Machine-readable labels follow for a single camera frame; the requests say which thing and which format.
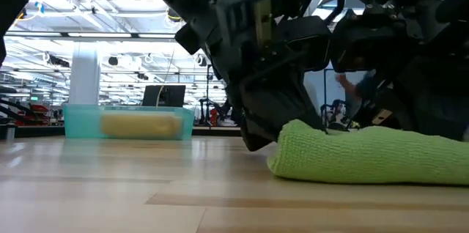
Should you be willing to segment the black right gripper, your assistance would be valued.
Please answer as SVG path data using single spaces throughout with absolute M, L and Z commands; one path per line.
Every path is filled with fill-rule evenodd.
M 399 74 L 399 82 L 405 88 L 402 90 L 404 130 L 466 141 L 469 138 L 469 96 L 440 96 L 428 90 L 469 90 L 469 20 L 449 23 L 435 38 L 422 45 Z M 361 127 L 401 128 L 395 113 L 402 103 L 390 85 L 374 77 L 365 77 L 356 85 L 360 106 L 353 120 Z

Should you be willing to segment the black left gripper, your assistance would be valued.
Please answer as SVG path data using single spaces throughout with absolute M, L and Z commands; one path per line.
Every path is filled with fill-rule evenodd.
M 282 62 L 305 70 L 326 67 L 330 30 L 319 16 L 299 16 L 304 1 L 217 0 L 219 75 L 232 79 Z M 302 73 L 269 74 L 240 82 L 241 135 L 249 151 L 277 141 L 283 126 L 294 119 L 325 130 L 303 78 Z

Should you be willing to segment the green microfiber towel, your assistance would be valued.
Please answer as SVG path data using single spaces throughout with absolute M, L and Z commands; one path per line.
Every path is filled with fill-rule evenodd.
M 469 143 L 388 127 L 331 135 L 296 119 L 267 160 L 277 177 L 340 184 L 469 185 Z

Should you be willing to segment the orange microfiber towel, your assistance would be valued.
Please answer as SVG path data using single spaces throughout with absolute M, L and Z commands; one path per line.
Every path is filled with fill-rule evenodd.
M 100 116 L 100 132 L 110 138 L 179 138 L 182 117 L 169 112 L 106 113 Z

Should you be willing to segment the teal translucent plastic basket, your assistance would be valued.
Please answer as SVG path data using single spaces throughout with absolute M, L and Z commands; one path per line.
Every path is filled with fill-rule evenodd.
M 117 112 L 169 112 L 182 117 L 182 133 L 179 138 L 147 140 L 188 140 L 192 135 L 194 112 L 186 108 L 165 106 L 94 106 L 70 104 L 67 104 L 64 107 L 65 135 L 68 138 L 110 138 L 100 132 L 100 116 L 106 113 Z

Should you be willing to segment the person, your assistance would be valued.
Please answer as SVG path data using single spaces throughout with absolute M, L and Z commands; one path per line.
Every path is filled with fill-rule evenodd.
M 357 83 L 353 84 L 348 79 L 345 73 L 336 75 L 336 81 L 341 85 L 346 94 L 346 102 L 349 105 L 351 116 L 358 112 L 363 100 L 368 100 L 373 93 L 374 70 L 368 71 L 363 78 Z

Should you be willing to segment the black background monitor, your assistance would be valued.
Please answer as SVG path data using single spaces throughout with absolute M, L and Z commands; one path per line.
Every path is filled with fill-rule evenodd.
M 183 107 L 186 86 L 149 85 L 145 87 L 143 106 Z

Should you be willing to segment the black round ceiling speaker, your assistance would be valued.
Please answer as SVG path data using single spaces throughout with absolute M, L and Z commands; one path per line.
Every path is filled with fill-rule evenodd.
M 179 23 L 182 21 L 182 18 L 172 8 L 167 9 L 166 17 L 173 23 Z

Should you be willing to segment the white round column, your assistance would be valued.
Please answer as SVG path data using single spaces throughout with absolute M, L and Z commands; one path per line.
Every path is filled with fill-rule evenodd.
M 93 42 L 75 42 L 70 74 L 69 104 L 97 105 L 101 56 Z

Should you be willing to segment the red storage bins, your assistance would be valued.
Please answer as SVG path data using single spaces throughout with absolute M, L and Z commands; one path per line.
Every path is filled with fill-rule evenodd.
M 45 126 L 49 125 L 49 110 L 43 105 L 28 104 L 18 109 L 17 115 L 20 119 L 16 119 L 15 123 L 19 126 Z

